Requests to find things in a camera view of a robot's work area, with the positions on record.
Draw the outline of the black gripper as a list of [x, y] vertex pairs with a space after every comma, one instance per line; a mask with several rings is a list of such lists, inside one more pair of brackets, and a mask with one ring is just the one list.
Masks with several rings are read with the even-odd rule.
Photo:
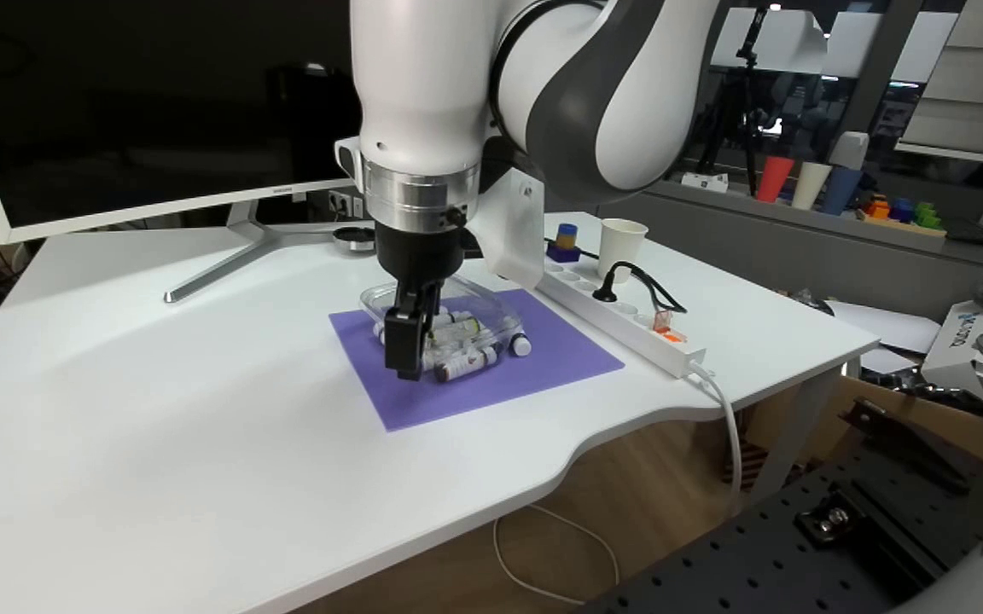
[[397, 307], [384, 310], [384, 365], [399, 377], [422, 376], [422, 315], [441, 307], [441, 286], [465, 260], [465, 220], [457, 204], [401, 211], [376, 204], [380, 267], [397, 281]]

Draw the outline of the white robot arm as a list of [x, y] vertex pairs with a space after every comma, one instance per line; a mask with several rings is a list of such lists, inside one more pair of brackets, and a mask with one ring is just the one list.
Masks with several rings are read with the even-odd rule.
[[334, 146], [376, 220], [384, 365], [415, 377], [442, 281], [505, 137], [575, 201], [678, 157], [720, 0], [349, 0], [354, 137]]

